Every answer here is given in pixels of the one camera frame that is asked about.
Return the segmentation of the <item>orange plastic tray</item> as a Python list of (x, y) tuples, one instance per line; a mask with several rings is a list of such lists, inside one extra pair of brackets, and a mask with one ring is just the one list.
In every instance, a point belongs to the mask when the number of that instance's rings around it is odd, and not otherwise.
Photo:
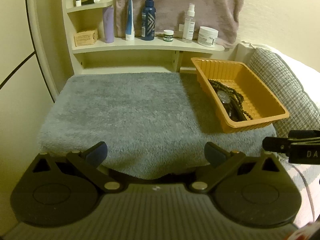
[[(262, 128), (286, 119), (289, 111), (261, 79), (244, 63), (193, 57), (197, 80), (210, 98), (222, 130), (225, 133)], [(235, 122), (217, 96), (226, 92), (243, 111), (246, 121)]]

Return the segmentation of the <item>cream wooden shelf unit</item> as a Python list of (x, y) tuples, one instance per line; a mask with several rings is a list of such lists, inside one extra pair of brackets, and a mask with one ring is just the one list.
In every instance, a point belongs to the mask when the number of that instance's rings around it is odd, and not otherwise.
[(117, 33), (115, 0), (26, 0), (37, 59), (52, 97), (72, 75), (181, 72), (186, 57), (224, 59), (223, 46)]

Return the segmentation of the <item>small cardboard box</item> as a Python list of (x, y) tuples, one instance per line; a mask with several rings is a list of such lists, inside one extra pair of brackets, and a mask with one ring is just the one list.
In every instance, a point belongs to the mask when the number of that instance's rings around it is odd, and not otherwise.
[(98, 40), (98, 30), (90, 29), (83, 30), (74, 34), (74, 42), (76, 47), (80, 46), (90, 46), (95, 44)]

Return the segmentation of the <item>mauve fleece towel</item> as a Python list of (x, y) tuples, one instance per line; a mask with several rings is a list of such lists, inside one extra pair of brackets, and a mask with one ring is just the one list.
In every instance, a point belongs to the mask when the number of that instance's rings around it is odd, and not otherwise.
[[(135, 35), (142, 34), (142, 10), (145, 0), (133, 1), (133, 23)], [(125, 36), (128, 0), (115, 0), (115, 28), (118, 37)], [(197, 38), (201, 26), (216, 29), (217, 44), (232, 48), (237, 38), (239, 13), (244, 0), (154, 0), (156, 8), (155, 34), (160, 36), (163, 30), (171, 29), (176, 37), (181, 37), (178, 30), (184, 23), (189, 4), (195, 5), (195, 33)]]

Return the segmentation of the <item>clear spray bottle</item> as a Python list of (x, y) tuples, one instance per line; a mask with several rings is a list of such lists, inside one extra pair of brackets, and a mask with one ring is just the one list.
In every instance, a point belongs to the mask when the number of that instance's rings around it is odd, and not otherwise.
[(186, 43), (191, 43), (193, 40), (195, 28), (195, 4), (190, 3), (187, 14), (184, 19), (184, 29), (182, 40)]

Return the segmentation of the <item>lavender tube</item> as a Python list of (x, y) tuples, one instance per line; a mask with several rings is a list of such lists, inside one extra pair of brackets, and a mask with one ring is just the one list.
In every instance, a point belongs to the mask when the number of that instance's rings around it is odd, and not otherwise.
[(114, 8), (105, 7), (103, 9), (103, 25), (106, 43), (114, 42)]

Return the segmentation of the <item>dark blue spray bottle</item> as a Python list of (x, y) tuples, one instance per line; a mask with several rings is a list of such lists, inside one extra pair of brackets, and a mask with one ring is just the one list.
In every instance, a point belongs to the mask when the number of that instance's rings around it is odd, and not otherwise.
[(144, 41), (152, 41), (155, 37), (156, 26), (156, 8), (154, 0), (145, 0), (145, 6), (142, 10), (142, 33)]

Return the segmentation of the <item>black white tube lying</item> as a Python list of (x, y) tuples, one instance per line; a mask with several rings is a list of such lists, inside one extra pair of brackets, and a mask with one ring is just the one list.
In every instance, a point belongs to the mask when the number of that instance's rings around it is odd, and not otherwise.
[(95, 3), (99, 3), (100, 0), (86, 0), (81, 2), (81, 5), (90, 5), (90, 4), (95, 4)]

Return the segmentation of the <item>white cream jar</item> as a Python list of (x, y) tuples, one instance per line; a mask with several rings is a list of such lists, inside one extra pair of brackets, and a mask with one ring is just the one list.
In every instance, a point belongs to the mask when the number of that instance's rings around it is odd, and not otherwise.
[(197, 42), (205, 47), (214, 47), (218, 34), (219, 31), (214, 28), (200, 26)]

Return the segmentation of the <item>white blue tube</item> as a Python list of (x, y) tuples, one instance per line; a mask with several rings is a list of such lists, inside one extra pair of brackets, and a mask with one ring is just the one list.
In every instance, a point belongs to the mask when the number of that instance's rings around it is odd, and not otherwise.
[(134, 39), (135, 39), (135, 28), (133, 23), (133, 0), (128, 0), (125, 40), (133, 41)]

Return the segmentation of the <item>grey fluffy mat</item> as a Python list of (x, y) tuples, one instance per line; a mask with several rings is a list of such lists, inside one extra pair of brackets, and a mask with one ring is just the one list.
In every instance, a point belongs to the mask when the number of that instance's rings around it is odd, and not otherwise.
[(76, 75), (65, 84), (38, 136), (42, 152), (65, 155), (107, 144), (103, 165), (141, 179), (204, 166), (204, 146), (259, 156), (272, 125), (224, 133), (194, 74)]

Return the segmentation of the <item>grey woven pillow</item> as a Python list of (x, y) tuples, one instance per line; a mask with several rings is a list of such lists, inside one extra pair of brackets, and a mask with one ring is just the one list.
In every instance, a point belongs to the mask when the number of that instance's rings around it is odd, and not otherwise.
[(273, 124), (277, 136), (287, 137), (291, 130), (319, 130), (319, 110), (316, 104), (278, 54), (256, 48), (248, 66), (289, 111), (288, 118)]

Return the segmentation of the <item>small green balm jar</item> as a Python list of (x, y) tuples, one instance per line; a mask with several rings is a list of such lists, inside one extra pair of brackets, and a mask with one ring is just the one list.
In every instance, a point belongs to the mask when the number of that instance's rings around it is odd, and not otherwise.
[(174, 31), (173, 30), (165, 29), (163, 31), (163, 40), (165, 42), (172, 42), (173, 38), (174, 38)]

